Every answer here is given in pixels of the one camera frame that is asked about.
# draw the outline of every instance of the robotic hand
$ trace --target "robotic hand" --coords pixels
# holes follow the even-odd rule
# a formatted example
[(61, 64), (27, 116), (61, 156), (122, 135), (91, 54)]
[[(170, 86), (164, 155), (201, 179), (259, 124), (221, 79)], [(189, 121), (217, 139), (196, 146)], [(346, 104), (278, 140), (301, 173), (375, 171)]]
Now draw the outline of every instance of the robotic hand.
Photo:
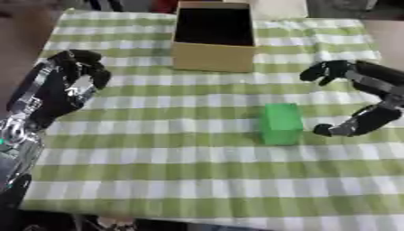
[[(22, 202), (44, 130), (106, 86), (111, 74), (100, 60), (92, 51), (60, 52), (37, 64), (11, 96), (7, 118), (0, 120), (0, 214), (11, 217)], [(89, 76), (89, 85), (73, 87), (82, 76)], [(10, 220), (2, 217), (0, 230)]]
[(340, 125), (317, 125), (315, 134), (323, 136), (356, 136), (368, 134), (401, 117), (404, 106), (404, 72), (366, 61), (333, 60), (320, 62), (303, 71), (300, 79), (315, 81), (324, 86), (336, 78), (353, 82), (357, 90), (378, 96), (381, 102), (353, 113)]

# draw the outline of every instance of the green cube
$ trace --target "green cube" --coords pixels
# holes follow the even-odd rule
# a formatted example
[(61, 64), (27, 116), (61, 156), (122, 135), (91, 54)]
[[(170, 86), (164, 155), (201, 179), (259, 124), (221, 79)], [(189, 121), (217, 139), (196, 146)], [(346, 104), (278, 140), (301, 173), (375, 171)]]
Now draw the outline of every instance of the green cube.
[(262, 110), (260, 120), (265, 144), (298, 144), (303, 123), (296, 104), (268, 104)]

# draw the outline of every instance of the robot finger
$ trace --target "robot finger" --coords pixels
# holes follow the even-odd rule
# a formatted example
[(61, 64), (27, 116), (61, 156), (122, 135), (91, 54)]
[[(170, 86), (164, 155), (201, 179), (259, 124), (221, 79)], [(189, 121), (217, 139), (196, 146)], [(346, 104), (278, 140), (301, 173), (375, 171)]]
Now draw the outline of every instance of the robot finger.
[(357, 122), (354, 135), (373, 132), (391, 121), (400, 119), (401, 116), (402, 113), (400, 110), (391, 110), (381, 106), (373, 106), (373, 109), (361, 110), (361, 112), (353, 114), (353, 118)]
[(111, 72), (105, 69), (104, 65), (100, 62), (94, 63), (90, 67), (85, 67), (83, 71), (86, 75), (89, 75), (93, 80), (94, 86), (100, 90), (106, 87), (109, 79), (111, 78)]

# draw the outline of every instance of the cardboard box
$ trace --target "cardboard box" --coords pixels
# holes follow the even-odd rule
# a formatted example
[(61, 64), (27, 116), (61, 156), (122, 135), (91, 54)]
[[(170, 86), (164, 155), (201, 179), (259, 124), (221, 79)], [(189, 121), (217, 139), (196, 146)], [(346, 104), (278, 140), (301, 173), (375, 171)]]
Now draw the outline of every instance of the cardboard box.
[(179, 2), (174, 69), (252, 72), (255, 43), (248, 4)]

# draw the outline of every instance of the green checkered tablecloth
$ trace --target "green checkered tablecloth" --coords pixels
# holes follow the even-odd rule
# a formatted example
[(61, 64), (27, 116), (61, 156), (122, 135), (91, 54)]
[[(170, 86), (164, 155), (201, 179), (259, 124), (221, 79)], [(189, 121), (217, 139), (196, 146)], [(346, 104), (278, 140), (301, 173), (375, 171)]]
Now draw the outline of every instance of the green checkered tablecloth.
[[(48, 131), (24, 208), (286, 231), (404, 229), (404, 119), (324, 138), (376, 97), (298, 74), (321, 60), (377, 60), (355, 20), (256, 22), (255, 72), (170, 67), (175, 15), (67, 11), (42, 57), (104, 55), (108, 88)], [(262, 145), (265, 104), (297, 103), (300, 145)]]

